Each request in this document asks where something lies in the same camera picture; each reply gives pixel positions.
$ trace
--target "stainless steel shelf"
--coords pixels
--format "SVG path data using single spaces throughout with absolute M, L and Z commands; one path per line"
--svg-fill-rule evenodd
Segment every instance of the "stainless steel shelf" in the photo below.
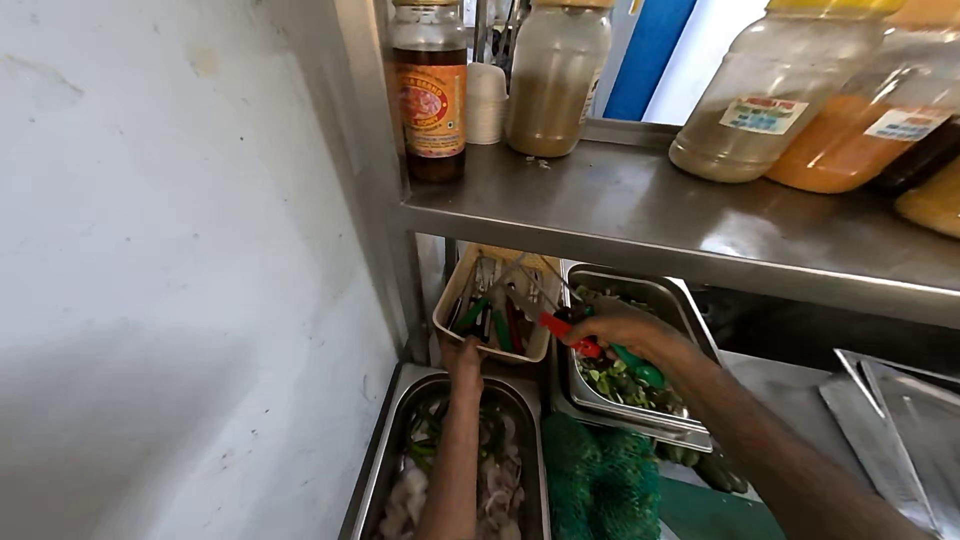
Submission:
M 462 182 L 411 185 L 403 225 L 960 329 L 960 241 L 890 203 L 693 178 L 667 159 L 663 126 L 591 120 L 590 133 L 648 146 L 584 140 L 544 168 L 504 144 L 471 145 Z

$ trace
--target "jar label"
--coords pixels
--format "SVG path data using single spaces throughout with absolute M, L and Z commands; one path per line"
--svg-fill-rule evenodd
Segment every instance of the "jar label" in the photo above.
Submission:
M 720 125 L 745 132 L 783 135 L 809 103 L 769 97 L 738 97 L 727 107 Z
M 425 158 L 463 152 L 467 66 L 399 63 L 396 74 L 407 150 Z
M 593 78 L 590 79 L 589 90 L 587 90 L 587 100 L 584 102 L 584 109 L 580 111 L 581 124 L 587 121 L 587 116 L 590 114 L 590 106 L 593 105 L 593 96 L 597 93 L 597 86 L 600 84 L 601 73 L 603 73 L 602 65 L 593 72 Z
M 917 142 L 949 120 L 952 110 L 944 109 L 890 109 L 864 132 L 880 138 L 903 142 Z

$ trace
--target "green mesh bag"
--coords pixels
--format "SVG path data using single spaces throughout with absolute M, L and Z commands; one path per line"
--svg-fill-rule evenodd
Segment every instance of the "green mesh bag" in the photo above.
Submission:
M 660 472 L 650 439 L 627 430 L 595 432 L 602 464 L 593 481 L 590 529 L 598 539 L 660 538 Z
M 565 414 L 551 415 L 541 431 L 553 537 L 593 540 L 588 524 L 593 507 L 590 487 L 600 464 L 600 447 L 587 428 Z
M 588 430 L 556 413 L 543 423 L 543 461 L 557 540 L 657 540 L 659 473 L 650 439 Z

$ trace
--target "hand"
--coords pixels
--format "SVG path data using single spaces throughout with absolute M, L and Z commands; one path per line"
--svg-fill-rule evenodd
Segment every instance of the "hand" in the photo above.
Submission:
M 614 298 L 599 298 L 592 305 L 596 315 L 573 327 L 564 343 L 569 345 L 595 335 L 601 346 L 623 345 L 658 365 L 696 349 L 676 329 L 642 309 Z
M 453 339 L 441 338 L 440 356 L 447 373 L 450 374 L 450 397 L 464 396 L 480 400 L 483 394 L 483 377 L 480 376 L 480 362 L 485 355 L 477 351 L 480 343 L 469 336 L 463 344 Z

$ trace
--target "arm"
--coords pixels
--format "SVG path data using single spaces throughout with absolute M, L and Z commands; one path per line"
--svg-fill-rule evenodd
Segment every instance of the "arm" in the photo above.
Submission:
M 878 495 L 820 455 L 672 327 L 617 302 L 575 327 L 654 363 L 747 476 L 791 540 L 928 540 Z
M 450 373 L 450 409 L 444 418 L 417 540 L 468 540 L 475 536 L 483 394 L 476 344 L 475 337 L 469 337 L 459 350 L 452 343 L 441 343 L 444 367 Z

